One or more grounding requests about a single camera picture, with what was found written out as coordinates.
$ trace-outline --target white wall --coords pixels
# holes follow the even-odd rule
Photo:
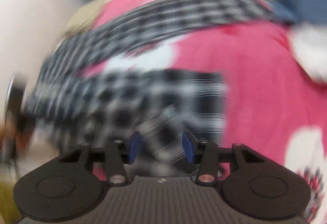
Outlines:
[[[11,75],[25,74],[32,87],[44,58],[81,5],[81,0],[0,0],[0,120]]]

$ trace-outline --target circular cover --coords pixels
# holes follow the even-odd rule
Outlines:
[[[222,184],[226,202],[237,211],[263,220],[301,215],[311,197],[306,182],[279,165],[247,164]]]
[[[53,161],[25,175],[14,187],[22,215],[46,222],[87,213],[99,204],[103,193],[102,182],[77,163]]]

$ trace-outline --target plaid cloth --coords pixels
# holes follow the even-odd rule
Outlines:
[[[65,81],[80,69],[145,44],[214,25],[274,19],[255,0],[158,0],[65,40],[40,73],[43,83]]]
[[[81,142],[103,146],[140,130],[144,150],[132,174],[191,173],[195,168],[183,157],[182,131],[221,143],[226,87],[219,74],[163,70],[83,79],[78,73],[113,55],[194,29],[264,18],[273,18],[272,13],[254,0],[149,3],[64,41],[43,64],[26,110],[47,120],[51,139],[62,151]]]

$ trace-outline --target ribbed gray surface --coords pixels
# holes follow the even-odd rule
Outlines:
[[[88,214],[64,224],[265,224],[229,207],[210,187],[194,184],[189,177],[135,177],[132,184],[112,188],[102,203]],[[40,224],[28,218],[19,224]],[[300,217],[274,221],[306,224]]]

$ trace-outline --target pink bedsheet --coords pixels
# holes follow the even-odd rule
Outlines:
[[[153,0],[113,0],[96,26]],[[312,223],[326,223],[327,88],[314,84],[288,51],[287,28],[268,21],[194,31],[117,55],[85,76],[163,68],[221,72],[228,84],[224,147],[238,142],[303,175]]]

